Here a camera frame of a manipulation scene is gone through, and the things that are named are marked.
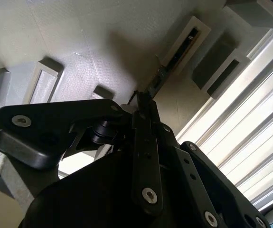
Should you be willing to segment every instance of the metal frame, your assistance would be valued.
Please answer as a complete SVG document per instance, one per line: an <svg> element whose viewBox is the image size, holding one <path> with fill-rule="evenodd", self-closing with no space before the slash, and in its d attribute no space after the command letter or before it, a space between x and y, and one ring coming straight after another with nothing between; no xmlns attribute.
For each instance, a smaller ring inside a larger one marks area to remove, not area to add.
<svg viewBox="0 0 273 228"><path fill-rule="evenodd" d="M148 93L137 92L133 101L132 114L106 99L0 110L0 177L28 208L23 227L101 227L98 221L113 227L126 224L122 217L134 221L131 227L231 228L260 221L270 227L195 144L179 146ZM55 116L56 109L67 111ZM18 115L31 125L9 118ZM64 156L101 144L112 144L111 153L58 180ZM63 207L70 208L65 217L58 213Z"/></svg>

